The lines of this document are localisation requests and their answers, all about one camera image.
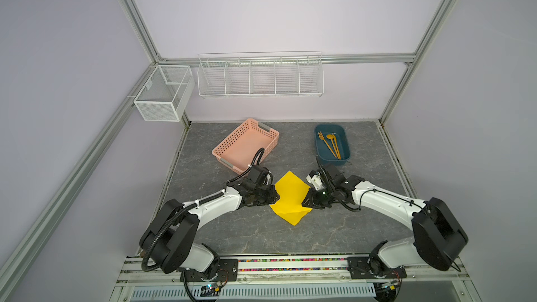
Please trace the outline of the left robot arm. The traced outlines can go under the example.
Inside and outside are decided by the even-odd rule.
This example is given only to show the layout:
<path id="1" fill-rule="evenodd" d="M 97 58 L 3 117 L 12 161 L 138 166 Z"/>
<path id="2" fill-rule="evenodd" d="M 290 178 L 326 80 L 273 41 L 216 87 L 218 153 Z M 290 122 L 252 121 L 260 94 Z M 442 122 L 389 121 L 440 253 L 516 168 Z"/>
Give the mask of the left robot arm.
<path id="1" fill-rule="evenodd" d="M 245 172 L 228 180 L 222 190 L 194 201 L 167 201 L 155 215 L 139 241 L 144 251 L 141 270 L 196 271 L 213 278 L 221 269 L 220 256 L 194 240 L 198 230 L 220 216 L 243 207 L 275 204 L 279 195 L 270 170 L 260 165 L 265 149 L 260 148 Z"/>

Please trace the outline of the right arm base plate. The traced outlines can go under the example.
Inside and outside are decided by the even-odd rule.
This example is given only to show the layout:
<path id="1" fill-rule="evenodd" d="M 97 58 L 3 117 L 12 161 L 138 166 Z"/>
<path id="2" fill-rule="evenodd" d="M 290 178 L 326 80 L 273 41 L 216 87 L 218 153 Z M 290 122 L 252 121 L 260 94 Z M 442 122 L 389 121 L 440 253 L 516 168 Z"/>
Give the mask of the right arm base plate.
<path id="1" fill-rule="evenodd" d="M 352 279 L 404 279 L 404 268 L 388 268 L 380 260 L 369 256 L 348 257 L 348 271 Z"/>

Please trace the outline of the yellow paper napkin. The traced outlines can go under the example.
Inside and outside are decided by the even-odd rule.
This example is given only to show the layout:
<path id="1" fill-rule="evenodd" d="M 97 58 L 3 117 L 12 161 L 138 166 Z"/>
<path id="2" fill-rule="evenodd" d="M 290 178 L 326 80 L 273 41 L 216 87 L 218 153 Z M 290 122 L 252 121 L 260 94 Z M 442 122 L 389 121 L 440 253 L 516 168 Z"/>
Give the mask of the yellow paper napkin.
<path id="1" fill-rule="evenodd" d="M 275 184 L 275 190 L 280 198 L 271 204 L 271 209 L 292 226 L 298 225 L 313 210 L 302 205 L 310 187 L 291 171 Z"/>

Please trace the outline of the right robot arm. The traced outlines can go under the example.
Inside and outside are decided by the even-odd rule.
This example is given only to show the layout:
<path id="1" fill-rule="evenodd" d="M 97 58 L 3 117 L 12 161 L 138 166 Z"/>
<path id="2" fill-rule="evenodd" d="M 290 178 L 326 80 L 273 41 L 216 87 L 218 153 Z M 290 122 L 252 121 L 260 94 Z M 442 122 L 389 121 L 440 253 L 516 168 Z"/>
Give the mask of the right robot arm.
<path id="1" fill-rule="evenodd" d="M 444 201 L 405 197 L 362 177 L 345 177 L 331 164 L 320 165 L 306 180 L 310 184 L 302 202 L 306 208 L 322 210 L 333 204 L 351 212 L 369 208 L 412 231 L 411 237 L 384 240 L 374 247 L 366 261 L 372 276 L 384 278 L 397 268 L 424 264 L 438 271 L 460 270 L 456 259 L 468 236 Z"/>

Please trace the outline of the yellow plastic fork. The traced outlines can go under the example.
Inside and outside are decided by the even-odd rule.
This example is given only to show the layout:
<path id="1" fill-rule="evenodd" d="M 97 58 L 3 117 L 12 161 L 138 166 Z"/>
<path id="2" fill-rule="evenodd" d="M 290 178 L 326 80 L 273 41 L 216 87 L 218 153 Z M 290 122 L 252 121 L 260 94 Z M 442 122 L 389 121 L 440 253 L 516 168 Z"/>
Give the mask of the yellow plastic fork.
<path id="1" fill-rule="evenodd" d="M 320 138 L 320 140 L 328 147 L 329 151 L 331 152 L 331 154 L 338 159 L 338 155 L 335 153 L 335 151 L 333 150 L 331 144 L 328 143 L 328 141 L 326 140 L 326 138 L 324 137 L 323 133 L 321 131 L 318 132 L 318 136 Z"/>

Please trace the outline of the yellow plastic spoon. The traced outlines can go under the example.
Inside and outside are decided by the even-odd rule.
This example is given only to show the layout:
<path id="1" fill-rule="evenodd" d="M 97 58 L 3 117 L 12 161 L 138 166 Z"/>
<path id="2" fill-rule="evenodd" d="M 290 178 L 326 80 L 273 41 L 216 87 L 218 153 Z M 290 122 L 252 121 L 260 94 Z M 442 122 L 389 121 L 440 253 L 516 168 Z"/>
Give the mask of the yellow plastic spoon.
<path id="1" fill-rule="evenodd" d="M 334 134 L 327 134 L 327 138 L 331 141 L 331 144 L 334 148 L 334 152 L 337 156 L 338 159 L 341 159 L 341 155 L 340 155 L 340 152 L 339 152 L 339 149 L 338 149 L 338 145 L 337 145 L 337 138 Z"/>

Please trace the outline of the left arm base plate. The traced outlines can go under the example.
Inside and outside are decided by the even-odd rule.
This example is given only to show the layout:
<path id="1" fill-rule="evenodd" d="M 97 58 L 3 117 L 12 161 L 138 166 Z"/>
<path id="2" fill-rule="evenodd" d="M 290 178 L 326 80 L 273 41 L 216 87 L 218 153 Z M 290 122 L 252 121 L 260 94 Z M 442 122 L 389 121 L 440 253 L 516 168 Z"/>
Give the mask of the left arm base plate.
<path id="1" fill-rule="evenodd" d="M 191 282 L 235 282 L 239 273 L 239 260 L 236 258 L 224 258 L 214 260 L 213 263 L 203 272 L 193 269 L 184 270 L 180 281 L 187 278 L 187 283 Z"/>

